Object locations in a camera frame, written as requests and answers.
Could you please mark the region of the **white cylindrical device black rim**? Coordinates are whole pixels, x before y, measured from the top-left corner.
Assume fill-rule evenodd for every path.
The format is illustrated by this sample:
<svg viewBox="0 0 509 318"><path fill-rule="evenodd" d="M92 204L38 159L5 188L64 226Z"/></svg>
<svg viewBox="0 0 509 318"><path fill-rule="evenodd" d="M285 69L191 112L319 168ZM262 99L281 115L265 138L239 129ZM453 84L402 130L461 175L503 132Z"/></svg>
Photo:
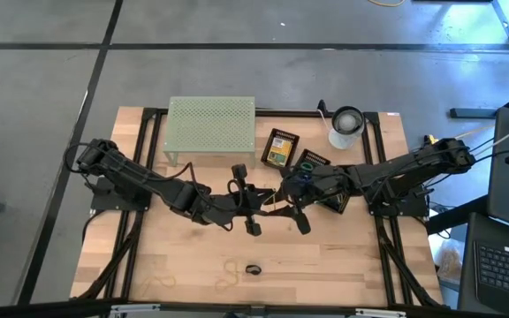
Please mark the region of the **white cylindrical device black rim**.
<svg viewBox="0 0 509 318"><path fill-rule="evenodd" d="M343 106L331 118L328 139L337 149L349 149L362 135L366 125L363 113L353 106Z"/></svg>

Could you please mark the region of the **green perforated metal shelf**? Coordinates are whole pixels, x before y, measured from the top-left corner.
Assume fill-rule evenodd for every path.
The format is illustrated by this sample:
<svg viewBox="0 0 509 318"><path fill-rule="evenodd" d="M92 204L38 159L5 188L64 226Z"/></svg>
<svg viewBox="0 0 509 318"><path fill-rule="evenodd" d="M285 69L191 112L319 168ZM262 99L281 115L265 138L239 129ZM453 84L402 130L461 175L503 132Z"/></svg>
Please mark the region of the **green perforated metal shelf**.
<svg viewBox="0 0 509 318"><path fill-rule="evenodd" d="M255 156L253 96L173 96L163 152L170 165L181 153L237 153Z"/></svg>

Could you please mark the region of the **grey metal bracket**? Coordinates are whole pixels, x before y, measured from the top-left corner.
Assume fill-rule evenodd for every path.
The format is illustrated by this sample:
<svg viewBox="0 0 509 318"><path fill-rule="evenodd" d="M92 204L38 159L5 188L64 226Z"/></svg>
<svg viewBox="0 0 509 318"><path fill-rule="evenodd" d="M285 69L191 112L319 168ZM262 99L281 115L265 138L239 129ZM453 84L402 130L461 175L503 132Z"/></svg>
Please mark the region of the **grey metal bracket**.
<svg viewBox="0 0 509 318"><path fill-rule="evenodd" d="M368 318L407 318L405 312L373 308L356 308L354 315Z"/></svg>
<svg viewBox="0 0 509 318"><path fill-rule="evenodd" d="M124 318L128 314L154 312L162 308L160 304L123 304L114 305L110 308L110 314L115 315L117 318Z"/></svg>

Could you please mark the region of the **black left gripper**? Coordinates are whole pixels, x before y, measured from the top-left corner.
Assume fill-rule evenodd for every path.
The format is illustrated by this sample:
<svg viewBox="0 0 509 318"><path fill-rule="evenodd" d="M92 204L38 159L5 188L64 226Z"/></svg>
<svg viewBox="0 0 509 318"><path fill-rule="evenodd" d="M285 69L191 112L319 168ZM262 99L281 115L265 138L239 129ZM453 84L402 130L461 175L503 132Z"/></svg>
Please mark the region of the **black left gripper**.
<svg viewBox="0 0 509 318"><path fill-rule="evenodd" d="M246 182L247 167L245 164L236 164L232 166L233 179L227 183L228 194L218 194L210 197L209 220L227 231L227 224L232 223L235 216L244 216L246 218L245 226L247 233L252 236L262 234L261 225L254 220L254 214L260 209L256 205L257 197L259 199L268 199L276 194L275 188L257 188L248 187ZM271 217L282 216L283 208L275 208L271 211L259 210L259 216Z"/></svg>

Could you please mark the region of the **yellow green crayon box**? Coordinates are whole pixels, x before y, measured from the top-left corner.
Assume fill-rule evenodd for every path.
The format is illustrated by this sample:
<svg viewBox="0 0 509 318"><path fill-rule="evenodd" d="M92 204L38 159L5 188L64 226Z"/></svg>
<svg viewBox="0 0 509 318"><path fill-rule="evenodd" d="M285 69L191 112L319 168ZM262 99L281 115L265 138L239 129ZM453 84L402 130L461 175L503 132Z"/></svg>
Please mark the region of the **yellow green crayon box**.
<svg viewBox="0 0 509 318"><path fill-rule="evenodd" d="M278 167L285 167L291 151L292 142L290 140L274 137L270 144L267 162Z"/></svg>

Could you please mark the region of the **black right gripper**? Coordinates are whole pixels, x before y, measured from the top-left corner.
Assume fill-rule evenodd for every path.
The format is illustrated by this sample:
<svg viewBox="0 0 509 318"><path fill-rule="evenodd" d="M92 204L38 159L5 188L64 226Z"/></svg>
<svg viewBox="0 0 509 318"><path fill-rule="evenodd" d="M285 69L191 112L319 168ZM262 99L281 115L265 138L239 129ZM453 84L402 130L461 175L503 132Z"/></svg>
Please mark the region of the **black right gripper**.
<svg viewBox="0 0 509 318"><path fill-rule="evenodd" d="M325 177L311 176L311 181L306 185L298 185L292 181L296 174L291 168L280 183L277 192L285 197L289 205L283 207L284 216L293 216L302 235L311 232L311 226L303 209L317 201L323 201L337 194L343 193L350 196L354 192L354 182L340 166L328 166L331 174Z"/></svg>

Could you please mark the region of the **black floor bar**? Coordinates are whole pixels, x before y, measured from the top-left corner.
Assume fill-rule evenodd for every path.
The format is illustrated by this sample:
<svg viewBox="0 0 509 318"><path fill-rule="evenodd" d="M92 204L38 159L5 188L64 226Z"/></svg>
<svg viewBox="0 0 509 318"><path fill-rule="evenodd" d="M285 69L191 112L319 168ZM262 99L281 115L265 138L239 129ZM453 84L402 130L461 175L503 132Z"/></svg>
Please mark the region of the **black floor bar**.
<svg viewBox="0 0 509 318"><path fill-rule="evenodd" d="M452 108L449 109L449 116L458 119L494 119L497 111L493 109L470 109Z"/></svg>

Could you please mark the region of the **black laptop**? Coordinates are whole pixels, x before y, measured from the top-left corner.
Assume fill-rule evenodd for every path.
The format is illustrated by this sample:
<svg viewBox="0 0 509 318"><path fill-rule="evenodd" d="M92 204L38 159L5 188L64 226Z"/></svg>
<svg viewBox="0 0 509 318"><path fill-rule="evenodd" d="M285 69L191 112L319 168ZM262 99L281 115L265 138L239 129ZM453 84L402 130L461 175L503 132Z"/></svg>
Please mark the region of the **black laptop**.
<svg viewBox="0 0 509 318"><path fill-rule="evenodd" d="M509 315L509 225L469 216L458 308Z"/></svg>

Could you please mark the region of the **clear plastic bag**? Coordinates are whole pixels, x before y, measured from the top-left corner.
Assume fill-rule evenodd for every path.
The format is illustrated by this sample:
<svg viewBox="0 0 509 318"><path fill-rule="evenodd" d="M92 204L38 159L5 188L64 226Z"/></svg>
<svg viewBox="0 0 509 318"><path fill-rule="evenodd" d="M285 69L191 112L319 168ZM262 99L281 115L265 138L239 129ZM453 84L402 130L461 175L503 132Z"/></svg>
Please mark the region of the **clear plastic bag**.
<svg viewBox="0 0 509 318"><path fill-rule="evenodd" d="M437 276L448 282L457 283L461 277L462 256L460 250L455 247L442 247L438 254Z"/></svg>

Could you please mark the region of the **black table frame rails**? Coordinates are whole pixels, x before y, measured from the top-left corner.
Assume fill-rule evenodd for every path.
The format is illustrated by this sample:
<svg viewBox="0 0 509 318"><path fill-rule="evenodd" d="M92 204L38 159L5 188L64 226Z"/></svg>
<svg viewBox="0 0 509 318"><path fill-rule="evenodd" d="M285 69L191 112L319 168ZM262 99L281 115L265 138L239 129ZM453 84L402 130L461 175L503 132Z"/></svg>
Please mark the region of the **black table frame rails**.
<svg viewBox="0 0 509 318"><path fill-rule="evenodd" d="M112 132L114 140L128 157L133 152L141 127L142 107L120 107ZM333 148L325 138L323 121L315 111L256 111L255 159L233 154L180 154L179 166L170 166L163 153L167 117L160 115L160 132L153 168L172 175L187 162L194 163L199 182L214 193L226 193L232 177L231 166L247 162L247 180L259 187L276 188L277 170L259 162L261 152L273 128L295 133L300 144L295 155L304 149L330 159L332 163L364 163L361 140L349 150ZM134 263L129 300L176 303L233 305L293 305L386 307L386 289L377 245L375 220L362 198L352 198L343 215L321 206L304 209L312 231L301 235L293 220L257 217L262 235L246 234L244 218L236 218L234 230L201 226L173 214L158 197L144 215ZM111 258L120 212L104 212L88 226L71 296L80 296L96 280ZM407 266L430 297L443 303L429 240L422 224L408 217L399 219ZM224 263L234 259L239 264L239 283L223 292L214 284L223 276ZM245 272L248 264L262 268L258 276ZM150 276L175 276L172 288L153 284L142 290Z"/></svg>

